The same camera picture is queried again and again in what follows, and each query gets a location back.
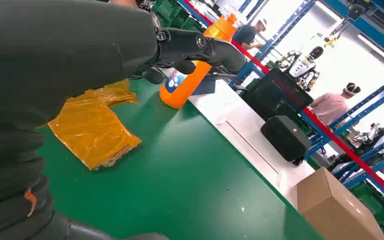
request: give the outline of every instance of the man in pink shirt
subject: man in pink shirt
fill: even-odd
[[[311,112],[322,119],[326,125],[330,125],[348,111],[349,108],[346,100],[352,98],[360,91],[359,86],[350,82],[342,90],[341,94],[325,93],[316,98],[310,105]]]

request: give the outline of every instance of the bottle label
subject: bottle label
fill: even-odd
[[[173,71],[173,73],[168,77],[168,80],[165,82],[165,89],[167,89],[169,93],[173,93],[186,77],[187,75],[185,74],[176,70]]]

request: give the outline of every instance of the orange bottle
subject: orange bottle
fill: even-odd
[[[233,27],[236,20],[236,16],[233,14],[230,14],[229,17],[222,16],[207,28],[204,35],[230,42],[237,30]],[[168,106],[174,109],[181,108],[212,67],[203,61],[194,61],[194,63],[196,69],[192,74],[184,75],[174,71],[161,87],[159,96]]]

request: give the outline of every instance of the black monitor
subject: black monitor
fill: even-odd
[[[264,120],[274,116],[294,118],[313,98],[286,73],[274,68],[243,96]]]

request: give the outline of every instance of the man in dark shirt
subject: man in dark shirt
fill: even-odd
[[[258,20],[255,26],[249,24],[241,26],[233,35],[233,40],[241,45],[245,50],[250,50],[253,48],[261,48],[262,44],[254,44],[254,38],[256,33],[264,32],[266,30],[267,21],[265,19]]]

